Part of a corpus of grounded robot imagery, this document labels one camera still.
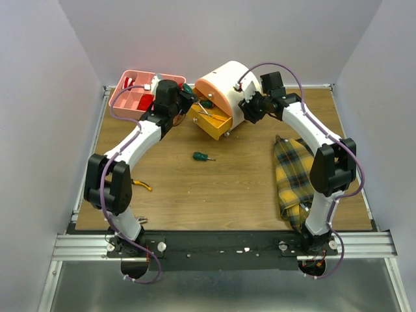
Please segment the long green screwdriver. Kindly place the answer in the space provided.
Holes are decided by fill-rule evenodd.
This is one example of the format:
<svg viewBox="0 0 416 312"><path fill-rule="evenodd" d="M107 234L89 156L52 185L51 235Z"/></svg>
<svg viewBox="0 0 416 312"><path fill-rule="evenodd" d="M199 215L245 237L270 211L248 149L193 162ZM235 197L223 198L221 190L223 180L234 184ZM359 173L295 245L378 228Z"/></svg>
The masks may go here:
<svg viewBox="0 0 416 312"><path fill-rule="evenodd" d="M207 115L207 116L213 116L211 112L209 112L207 109L213 109L214 103L208 99L201 100L197 102L198 107L200 108L199 113Z"/></svg>

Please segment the white round drawer cabinet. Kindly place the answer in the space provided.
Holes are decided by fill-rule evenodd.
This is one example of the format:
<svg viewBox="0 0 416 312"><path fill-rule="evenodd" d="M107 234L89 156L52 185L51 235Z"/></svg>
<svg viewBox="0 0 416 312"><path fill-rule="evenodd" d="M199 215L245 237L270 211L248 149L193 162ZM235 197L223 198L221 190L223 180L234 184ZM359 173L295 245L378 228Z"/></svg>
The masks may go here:
<svg viewBox="0 0 416 312"><path fill-rule="evenodd" d="M207 110L226 117L227 120L223 122L199 113L200 108L197 103L191 106L187 116L215 140L229 134L244 121L243 113L238 106L244 100L244 95L235 91L235 83L250 81L255 83L257 92L260 92L261 86L257 77L245 65L234 60L221 65L195 82L194 93L199 101L205 99L212 101L214 108Z"/></svg>

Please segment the stubby green orange screwdriver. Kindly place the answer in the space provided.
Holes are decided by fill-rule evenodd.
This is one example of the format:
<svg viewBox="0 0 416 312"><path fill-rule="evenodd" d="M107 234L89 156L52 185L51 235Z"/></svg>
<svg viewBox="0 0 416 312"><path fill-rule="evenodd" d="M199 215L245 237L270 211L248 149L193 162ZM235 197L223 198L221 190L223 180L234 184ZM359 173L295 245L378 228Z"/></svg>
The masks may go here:
<svg viewBox="0 0 416 312"><path fill-rule="evenodd" d="M182 89L186 93L189 93L189 94L193 93L193 89L187 83L182 84Z"/></svg>

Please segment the yellow handle screwdriver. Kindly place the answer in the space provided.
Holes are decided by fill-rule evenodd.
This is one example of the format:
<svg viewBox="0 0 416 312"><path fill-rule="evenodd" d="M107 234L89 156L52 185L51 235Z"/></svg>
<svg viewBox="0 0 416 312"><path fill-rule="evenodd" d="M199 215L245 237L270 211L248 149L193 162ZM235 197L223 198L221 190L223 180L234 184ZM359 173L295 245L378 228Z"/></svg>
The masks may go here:
<svg viewBox="0 0 416 312"><path fill-rule="evenodd" d="M215 120L220 120L220 121L223 121L223 122L228 119L228 118L223 117L221 115L211 114L211 113L208 113L208 112L205 112L205 111L201 111L201 113L204 114L204 115L206 115L206 116L209 116L209 117L211 117L211 118L213 118Z"/></svg>

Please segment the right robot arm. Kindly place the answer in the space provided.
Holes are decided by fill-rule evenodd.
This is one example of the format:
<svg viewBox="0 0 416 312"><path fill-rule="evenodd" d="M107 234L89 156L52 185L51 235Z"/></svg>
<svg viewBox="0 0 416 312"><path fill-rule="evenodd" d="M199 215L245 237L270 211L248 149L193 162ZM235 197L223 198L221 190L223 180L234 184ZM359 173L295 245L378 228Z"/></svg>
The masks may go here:
<svg viewBox="0 0 416 312"><path fill-rule="evenodd" d="M356 179L356 143L330 131L307 108L303 94L288 94L278 71L263 75L262 87L245 76L235 90L244 94L239 107L253 124L269 115L294 129L311 149L314 159L309 180L315 191L311 212L302 226L299 247L312 255L329 243L339 200Z"/></svg>

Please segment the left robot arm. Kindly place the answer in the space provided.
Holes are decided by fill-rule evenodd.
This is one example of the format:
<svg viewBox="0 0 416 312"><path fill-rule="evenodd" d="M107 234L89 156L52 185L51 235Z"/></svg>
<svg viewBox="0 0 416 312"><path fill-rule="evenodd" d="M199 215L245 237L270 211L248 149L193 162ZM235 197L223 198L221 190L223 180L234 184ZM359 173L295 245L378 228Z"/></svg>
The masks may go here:
<svg viewBox="0 0 416 312"><path fill-rule="evenodd" d="M90 156L83 197L103 212L114 233L122 241L122 250L131 257L146 251L144 228L131 210L133 196L131 170L154 144L184 116L198 97L186 84L163 79L151 84L153 101L135 128L116 147L104 155Z"/></svg>

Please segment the red item middle compartment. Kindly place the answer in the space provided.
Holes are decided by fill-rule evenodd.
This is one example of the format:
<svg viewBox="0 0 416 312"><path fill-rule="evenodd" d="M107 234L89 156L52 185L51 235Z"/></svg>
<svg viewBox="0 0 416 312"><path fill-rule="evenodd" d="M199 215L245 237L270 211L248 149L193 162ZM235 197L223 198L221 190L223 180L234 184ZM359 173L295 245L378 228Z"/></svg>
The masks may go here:
<svg viewBox="0 0 416 312"><path fill-rule="evenodd" d="M146 111L149 108L149 106L152 104L153 99L154 99L153 94L143 94L140 98L140 101L138 102L137 109L139 111Z"/></svg>

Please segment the pink compartment tray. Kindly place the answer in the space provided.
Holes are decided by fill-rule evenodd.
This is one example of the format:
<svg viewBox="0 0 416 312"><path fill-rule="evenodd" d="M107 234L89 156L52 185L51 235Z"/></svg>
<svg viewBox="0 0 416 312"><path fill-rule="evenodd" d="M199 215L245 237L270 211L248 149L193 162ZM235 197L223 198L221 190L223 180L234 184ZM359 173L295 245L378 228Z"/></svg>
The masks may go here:
<svg viewBox="0 0 416 312"><path fill-rule="evenodd" d="M116 88L109 99L109 106L112 105L116 96L122 91L122 84L124 77L132 77L135 79L133 86L140 86L147 84L151 81L152 77L156 73L149 71L138 70L126 70L123 72ZM169 79L175 81L177 84L182 85L186 82L186 78L180 75L170 75L161 73L163 79ZM130 91L123 92L114 102L112 111L115 115L123 118L132 118L138 120L145 111L138 110L138 102L143 94L151 94L145 91L143 88L132 88Z"/></svg>

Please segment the red white item in tray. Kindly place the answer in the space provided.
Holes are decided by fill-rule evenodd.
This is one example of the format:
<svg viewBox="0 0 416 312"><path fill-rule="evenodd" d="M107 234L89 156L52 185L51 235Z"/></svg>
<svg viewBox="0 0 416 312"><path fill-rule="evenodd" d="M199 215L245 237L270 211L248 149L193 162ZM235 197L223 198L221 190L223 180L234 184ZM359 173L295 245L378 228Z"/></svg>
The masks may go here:
<svg viewBox="0 0 416 312"><path fill-rule="evenodd" d="M135 84L135 79L132 77L124 77L122 90L130 91L132 86Z"/></svg>

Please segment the yellow plaid cloth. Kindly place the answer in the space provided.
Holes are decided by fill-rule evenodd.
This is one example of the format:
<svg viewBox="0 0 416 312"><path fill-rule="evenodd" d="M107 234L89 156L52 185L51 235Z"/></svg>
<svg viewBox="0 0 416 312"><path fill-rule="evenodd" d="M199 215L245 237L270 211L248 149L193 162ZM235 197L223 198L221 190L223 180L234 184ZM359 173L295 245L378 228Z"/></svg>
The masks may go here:
<svg viewBox="0 0 416 312"><path fill-rule="evenodd" d="M301 232L314 196L309 180L313 154L301 138L277 136L274 156L279 214L293 230Z"/></svg>

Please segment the yellow needle nose pliers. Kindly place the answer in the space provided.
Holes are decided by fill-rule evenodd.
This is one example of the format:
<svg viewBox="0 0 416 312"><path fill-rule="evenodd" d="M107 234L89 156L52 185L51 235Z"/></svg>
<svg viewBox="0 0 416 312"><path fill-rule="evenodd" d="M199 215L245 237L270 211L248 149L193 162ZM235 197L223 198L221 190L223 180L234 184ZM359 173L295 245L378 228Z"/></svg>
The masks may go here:
<svg viewBox="0 0 416 312"><path fill-rule="evenodd" d="M153 190L151 186L149 186L147 183L145 183L143 181L132 179L131 184L135 185L135 186L144 187L146 190L148 190L150 192Z"/></svg>

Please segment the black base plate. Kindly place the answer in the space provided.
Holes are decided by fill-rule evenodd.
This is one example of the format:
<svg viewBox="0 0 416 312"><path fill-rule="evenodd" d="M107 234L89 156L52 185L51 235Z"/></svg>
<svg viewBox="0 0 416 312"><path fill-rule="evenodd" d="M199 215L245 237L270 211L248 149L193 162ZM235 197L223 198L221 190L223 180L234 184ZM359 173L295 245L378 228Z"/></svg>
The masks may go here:
<svg viewBox="0 0 416 312"><path fill-rule="evenodd" d="M334 238L307 246L295 231L157 231L145 233L146 251L111 237L107 257L149 264L151 270L297 270L302 257L318 261L337 255Z"/></svg>

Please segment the aluminium frame rail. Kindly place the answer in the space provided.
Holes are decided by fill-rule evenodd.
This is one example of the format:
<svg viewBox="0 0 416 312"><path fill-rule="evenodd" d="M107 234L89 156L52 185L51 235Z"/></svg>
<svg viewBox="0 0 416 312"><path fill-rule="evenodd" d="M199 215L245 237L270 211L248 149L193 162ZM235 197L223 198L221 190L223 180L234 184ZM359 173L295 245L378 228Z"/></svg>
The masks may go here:
<svg viewBox="0 0 416 312"><path fill-rule="evenodd" d="M388 232L342 233L346 259L378 259L397 256ZM53 248L54 261L106 261L107 241L104 235L59 235Z"/></svg>

